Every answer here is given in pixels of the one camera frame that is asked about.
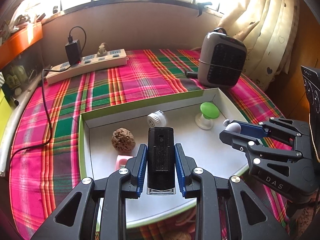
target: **walnut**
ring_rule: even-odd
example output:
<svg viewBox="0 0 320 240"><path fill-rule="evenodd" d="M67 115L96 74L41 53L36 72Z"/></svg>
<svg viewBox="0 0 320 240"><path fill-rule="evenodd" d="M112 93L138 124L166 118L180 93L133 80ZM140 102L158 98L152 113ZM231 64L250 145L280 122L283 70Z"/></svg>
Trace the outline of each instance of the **walnut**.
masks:
<svg viewBox="0 0 320 240"><path fill-rule="evenodd" d="M114 131L111 142L113 147L121 153L129 153L136 146L132 133L125 128Z"/></svg>
<svg viewBox="0 0 320 240"><path fill-rule="evenodd" d="M170 231L166 232L164 240L191 240L191 235L182 231Z"/></svg>

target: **yellow object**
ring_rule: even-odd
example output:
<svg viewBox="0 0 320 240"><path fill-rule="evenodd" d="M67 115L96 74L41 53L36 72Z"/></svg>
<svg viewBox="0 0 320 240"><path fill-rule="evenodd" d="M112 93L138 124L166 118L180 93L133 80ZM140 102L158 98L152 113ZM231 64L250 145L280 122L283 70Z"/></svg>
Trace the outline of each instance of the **yellow object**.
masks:
<svg viewBox="0 0 320 240"><path fill-rule="evenodd" d="M9 106L7 100L4 98L4 93L0 88L0 142L4 133L5 126L11 115L11 107Z"/></svg>

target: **power strip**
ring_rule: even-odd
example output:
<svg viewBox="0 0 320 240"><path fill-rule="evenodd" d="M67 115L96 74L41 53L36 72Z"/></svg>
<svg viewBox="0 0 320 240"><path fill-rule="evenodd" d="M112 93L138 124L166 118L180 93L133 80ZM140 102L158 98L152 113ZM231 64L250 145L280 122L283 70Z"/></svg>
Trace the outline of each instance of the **power strip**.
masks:
<svg viewBox="0 0 320 240"><path fill-rule="evenodd" d="M127 64L127 55L124 49L108 51L105 56L98 57L97 54L83 57L80 63L74 64L63 72L49 72L46 79L49 85L67 78L72 78L91 71L117 67ZM70 66L69 62L57 65L52 70L64 70Z"/></svg>

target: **windowsill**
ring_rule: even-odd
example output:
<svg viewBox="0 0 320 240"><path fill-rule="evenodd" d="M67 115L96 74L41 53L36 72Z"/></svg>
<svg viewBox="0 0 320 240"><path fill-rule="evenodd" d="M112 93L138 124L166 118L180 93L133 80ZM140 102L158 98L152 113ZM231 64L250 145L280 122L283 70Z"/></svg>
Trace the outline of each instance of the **windowsill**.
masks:
<svg viewBox="0 0 320 240"><path fill-rule="evenodd" d="M57 17L60 17L65 14L69 14L72 12L80 11L82 9L95 7L95 6L99 6L99 5L122 3L122 2L153 2L153 3L164 3L164 4L183 6L183 7L187 7L187 8L191 8L191 9L196 9L196 10L199 9L199 6L196 4L192 4L192 3L188 3L188 2L184 2L184 1L180 1L180 0L97 0L97 1L92 1L89 3L80 4L80 5L74 6L72 8L66 9L64 11L57 12L54 15L50 16L49 18L43 19L41 21L41 23L42 23L42 25L44 25L48 22L51 22L52 20L54 20ZM223 16L223 13L217 12L213 9L206 8L206 7L203 9L203 12L215 15L219 18L222 18L222 16Z"/></svg>

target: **curtain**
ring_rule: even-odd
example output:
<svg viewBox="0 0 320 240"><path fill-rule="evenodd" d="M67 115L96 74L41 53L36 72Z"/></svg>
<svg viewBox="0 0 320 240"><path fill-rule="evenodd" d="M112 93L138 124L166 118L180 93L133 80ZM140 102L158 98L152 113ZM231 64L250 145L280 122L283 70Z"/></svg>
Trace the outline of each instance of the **curtain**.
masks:
<svg viewBox="0 0 320 240"><path fill-rule="evenodd" d="M258 23L243 41L248 50L243 73L265 91L275 75L289 71L298 22L299 0L238 0L218 27L235 36Z"/></svg>

